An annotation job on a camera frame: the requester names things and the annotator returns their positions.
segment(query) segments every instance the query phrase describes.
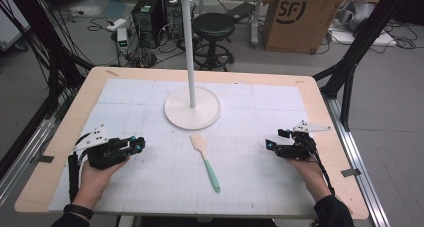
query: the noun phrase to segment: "green handle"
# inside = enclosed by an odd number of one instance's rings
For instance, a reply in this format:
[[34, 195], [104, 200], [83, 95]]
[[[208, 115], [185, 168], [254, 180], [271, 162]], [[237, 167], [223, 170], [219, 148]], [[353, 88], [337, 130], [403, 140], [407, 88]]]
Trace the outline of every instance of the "green handle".
[[209, 160], [205, 160], [206, 169], [208, 170], [209, 179], [212, 182], [213, 188], [217, 193], [221, 191], [221, 187], [219, 187], [218, 179], [216, 178], [215, 172], [213, 172], [212, 166], [209, 163]]

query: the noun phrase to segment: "spatula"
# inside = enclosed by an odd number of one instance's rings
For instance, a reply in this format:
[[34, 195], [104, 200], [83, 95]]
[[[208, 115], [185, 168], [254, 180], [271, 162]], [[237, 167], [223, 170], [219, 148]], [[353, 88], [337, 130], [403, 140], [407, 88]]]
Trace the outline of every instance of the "spatula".
[[218, 179], [216, 178], [215, 172], [213, 172], [212, 166], [209, 163], [208, 157], [206, 155], [206, 140], [201, 133], [196, 133], [190, 136], [191, 143], [193, 147], [198, 150], [205, 161], [206, 169], [208, 170], [209, 179], [213, 185], [213, 188], [217, 193], [221, 191], [221, 187], [219, 186]]

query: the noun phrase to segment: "black tape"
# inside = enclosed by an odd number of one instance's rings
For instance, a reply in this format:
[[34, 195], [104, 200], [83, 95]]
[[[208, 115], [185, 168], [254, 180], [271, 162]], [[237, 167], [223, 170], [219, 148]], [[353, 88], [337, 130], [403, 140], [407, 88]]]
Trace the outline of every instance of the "black tape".
[[37, 164], [37, 163], [51, 163], [53, 162], [54, 157], [53, 156], [47, 156], [47, 155], [41, 155], [38, 157], [34, 157], [31, 159], [31, 164]]
[[354, 175], [354, 176], [358, 176], [358, 175], [360, 175], [360, 174], [362, 174], [361, 173], [361, 171], [359, 171], [358, 169], [347, 169], [347, 170], [343, 170], [342, 171], [342, 175], [346, 178], [346, 177], [349, 177], [349, 176], [352, 176], [352, 175]]

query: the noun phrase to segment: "white coat rack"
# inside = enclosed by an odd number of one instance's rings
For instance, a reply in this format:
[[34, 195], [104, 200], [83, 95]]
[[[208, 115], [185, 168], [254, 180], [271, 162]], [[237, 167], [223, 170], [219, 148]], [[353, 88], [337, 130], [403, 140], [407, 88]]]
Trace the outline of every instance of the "white coat rack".
[[175, 91], [168, 97], [165, 102], [165, 114], [169, 121], [180, 128], [199, 130], [218, 120], [221, 115], [221, 104], [213, 92], [194, 86], [190, 1], [192, 0], [181, 0], [189, 88]]

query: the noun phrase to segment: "person's hand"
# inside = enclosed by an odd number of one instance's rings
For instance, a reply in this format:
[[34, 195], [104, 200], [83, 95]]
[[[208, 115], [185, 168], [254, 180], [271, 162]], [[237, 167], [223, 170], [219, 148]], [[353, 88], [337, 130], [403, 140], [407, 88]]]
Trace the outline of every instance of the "person's hand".
[[128, 162], [116, 164], [104, 170], [98, 170], [85, 161], [82, 167], [81, 186], [72, 204], [93, 210], [103, 195], [103, 191], [118, 169]]
[[291, 164], [302, 177], [305, 182], [306, 189], [311, 193], [315, 202], [320, 199], [331, 195], [330, 189], [328, 189], [325, 183], [324, 177], [322, 176], [321, 168], [309, 157], [305, 161], [295, 159], [285, 159]]

